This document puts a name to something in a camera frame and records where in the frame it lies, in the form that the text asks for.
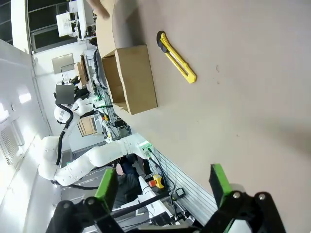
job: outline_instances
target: cardboard box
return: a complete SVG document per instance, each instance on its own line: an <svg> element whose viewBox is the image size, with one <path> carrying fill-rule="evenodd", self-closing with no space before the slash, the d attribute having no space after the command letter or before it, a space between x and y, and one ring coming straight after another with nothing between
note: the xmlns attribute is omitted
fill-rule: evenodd
<svg viewBox="0 0 311 233"><path fill-rule="evenodd" d="M78 128L82 137L97 133L94 116L87 116L80 119Z"/></svg>
<svg viewBox="0 0 311 233"><path fill-rule="evenodd" d="M81 66L81 62L74 64L74 70L76 71L76 74L80 76L81 84L86 85L87 84L86 75L84 69Z"/></svg>
<svg viewBox="0 0 311 233"><path fill-rule="evenodd" d="M146 45L115 49L102 63L113 104L131 115L157 107Z"/></svg>

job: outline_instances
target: person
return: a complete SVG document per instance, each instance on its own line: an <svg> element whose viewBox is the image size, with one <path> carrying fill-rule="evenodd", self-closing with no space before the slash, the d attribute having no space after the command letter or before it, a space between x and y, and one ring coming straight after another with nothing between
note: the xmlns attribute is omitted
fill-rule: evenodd
<svg viewBox="0 0 311 233"><path fill-rule="evenodd" d="M87 2L98 16L101 16L103 19L108 19L110 17L109 12L104 8L100 0L87 0Z"/></svg>
<svg viewBox="0 0 311 233"><path fill-rule="evenodd" d="M135 160L137 160L137 156L135 154L129 154L123 157L120 162L123 173L118 176L119 188L113 204L114 209L135 200L137 195L141 194L138 181L139 174L136 168L133 167Z"/></svg>

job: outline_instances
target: open cardboard box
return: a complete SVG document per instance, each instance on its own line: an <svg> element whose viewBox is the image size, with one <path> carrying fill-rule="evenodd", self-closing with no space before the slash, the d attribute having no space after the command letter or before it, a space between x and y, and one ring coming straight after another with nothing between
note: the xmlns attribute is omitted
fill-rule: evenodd
<svg viewBox="0 0 311 233"><path fill-rule="evenodd" d="M113 104L131 115L157 107L146 45L115 49L102 63Z"/></svg>

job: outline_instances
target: window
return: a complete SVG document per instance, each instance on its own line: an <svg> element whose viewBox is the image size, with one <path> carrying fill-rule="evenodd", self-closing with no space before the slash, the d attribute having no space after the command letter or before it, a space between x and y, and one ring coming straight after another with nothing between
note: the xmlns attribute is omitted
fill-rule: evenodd
<svg viewBox="0 0 311 233"><path fill-rule="evenodd" d="M0 0L0 39L13 45L10 0Z"/></svg>
<svg viewBox="0 0 311 233"><path fill-rule="evenodd" d="M28 23L33 52L76 42L70 36L59 37L56 15L69 12L66 0L28 0Z"/></svg>

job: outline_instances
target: person's hand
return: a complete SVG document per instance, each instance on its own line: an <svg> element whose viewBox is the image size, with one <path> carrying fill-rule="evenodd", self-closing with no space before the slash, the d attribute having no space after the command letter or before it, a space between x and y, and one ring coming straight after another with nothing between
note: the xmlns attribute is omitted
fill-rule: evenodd
<svg viewBox="0 0 311 233"><path fill-rule="evenodd" d="M90 4L95 14L97 14L98 16L101 16L103 19L110 18L109 12L101 4L100 0L87 0L87 2Z"/></svg>
<svg viewBox="0 0 311 233"><path fill-rule="evenodd" d="M122 169L120 164L117 164L116 170L117 170L117 174L118 175L123 175L124 174L123 169Z"/></svg>

